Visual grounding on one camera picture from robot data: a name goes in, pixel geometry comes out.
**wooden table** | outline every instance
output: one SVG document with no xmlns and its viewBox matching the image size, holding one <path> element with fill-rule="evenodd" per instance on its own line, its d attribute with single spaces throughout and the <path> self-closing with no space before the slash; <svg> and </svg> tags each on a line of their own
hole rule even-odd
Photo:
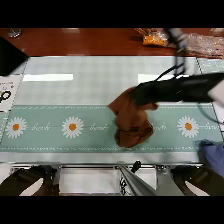
<svg viewBox="0 0 224 224">
<path fill-rule="evenodd" d="M 211 28 L 183 28 L 186 33 L 211 35 Z M 133 28 L 22 28 L 18 38 L 0 36 L 29 56 L 170 56 L 173 49 L 142 45 L 142 36 Z"/>
</svg>

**yellow flower center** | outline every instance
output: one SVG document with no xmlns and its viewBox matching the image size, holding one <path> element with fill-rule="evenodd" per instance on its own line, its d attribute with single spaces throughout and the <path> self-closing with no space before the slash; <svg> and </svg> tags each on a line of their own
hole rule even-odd
<svg viewBox="0 0 224 224">
<path fill-rule="evenodd" d="M 12 126 L 12 129 L 13 129 L 13 131 L 17 131 L 17 130 L 19 130 L 19 124 L 14 124 L 13 126 Z"/>
<path fill-rule="evenodd" d="M 74 130 L 76 129 L 76 124 L 70 124 L 70 125 L 69 125 L 69 129 L 70 129 L 71 131 L 74 131 Z"/>
<path fill-rule="evenodd" d="M 192 129 L 192 124 L 186 123 L 185 128 L 190 131 Z"/>
</svg>

